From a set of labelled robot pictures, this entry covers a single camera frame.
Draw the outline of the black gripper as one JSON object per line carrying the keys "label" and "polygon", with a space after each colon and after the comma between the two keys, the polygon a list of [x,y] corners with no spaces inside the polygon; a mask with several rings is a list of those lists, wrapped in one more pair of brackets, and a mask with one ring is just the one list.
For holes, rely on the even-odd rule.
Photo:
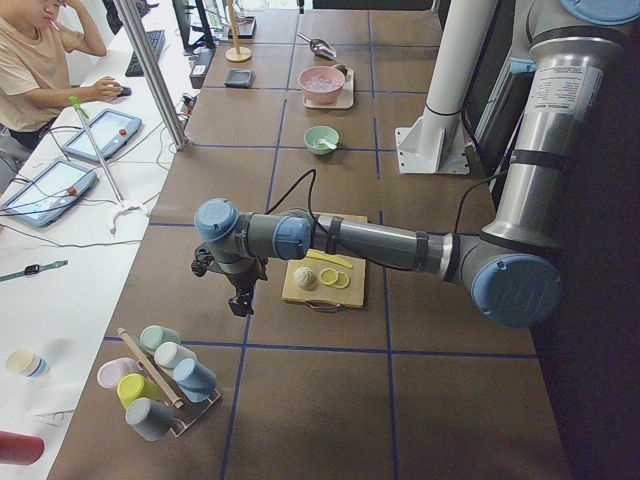
{"label": "black gripper", "polygon": [[221,274],[232,284],[236,295],[228,300],[231,312],[235,316],[249,316],[253,314],[253,295],[258,280],[268,279],[264,257],[240,257],[232,263],[223,263],[216,259],[213,253],[201,244],[194,250],[191,271],[196,277],[203,277],[206,273]]}

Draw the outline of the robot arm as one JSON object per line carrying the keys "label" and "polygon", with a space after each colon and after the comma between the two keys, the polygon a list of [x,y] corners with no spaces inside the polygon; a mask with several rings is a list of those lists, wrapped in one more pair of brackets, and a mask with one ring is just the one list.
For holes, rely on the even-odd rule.
{"label": "robot arm", "polygon": [[236,290],[230,308],[244,317],[270,259],[297,260],[317,248],[437,274],[465,287],[476,307],[503,325],[546,319],[562,289],[552,261],[559,247],[552,207],[562,174],[605,69],[622,56],[638,19],[635,1],[517,3],[510,69],[533,80],[496,216],[478,235],[431,235],[310,209],[242,213],[215,198],[195,213],[201,244],[192,272],[223,274]]}

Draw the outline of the person's hand on mouse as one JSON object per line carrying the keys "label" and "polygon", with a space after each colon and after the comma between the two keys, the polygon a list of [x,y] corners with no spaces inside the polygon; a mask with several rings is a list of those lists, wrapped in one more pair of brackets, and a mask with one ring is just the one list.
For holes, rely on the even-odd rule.
{"label": "person's hand on mouse", "polygon": [[107,76],[97,80],[91,90],[95,101],[112,101],[120,96],[124,87],[115,78]]}

